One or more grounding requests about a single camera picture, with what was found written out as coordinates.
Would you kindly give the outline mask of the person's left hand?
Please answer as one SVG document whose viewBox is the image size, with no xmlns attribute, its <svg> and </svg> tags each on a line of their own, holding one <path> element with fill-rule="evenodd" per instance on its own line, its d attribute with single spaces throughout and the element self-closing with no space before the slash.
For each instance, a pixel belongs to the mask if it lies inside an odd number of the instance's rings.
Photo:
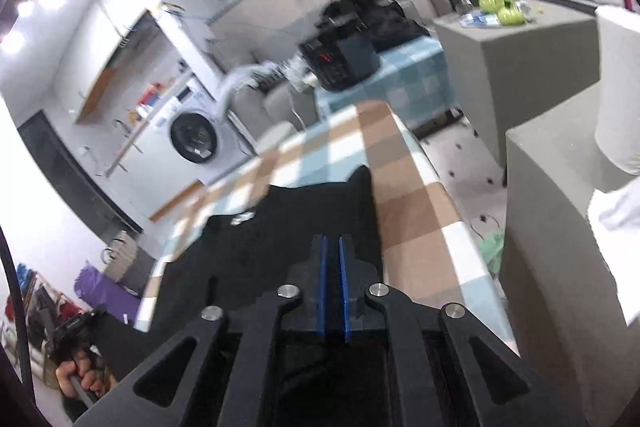
<svg viewBox="0 0 640 427">
<path fill-rule="evenodd" d="M 62 394 L 70 399 L 78 399 L 73 386 L 74 378 L 77 378 L 82 389 L 93 392 L 99 398 L 117 384 L 111 372 L 106 367 L 97 366 L 84 350 L 77 350 L 69 360 L 63 361 L 55 369 L 55 376 Z"/>
</svg>

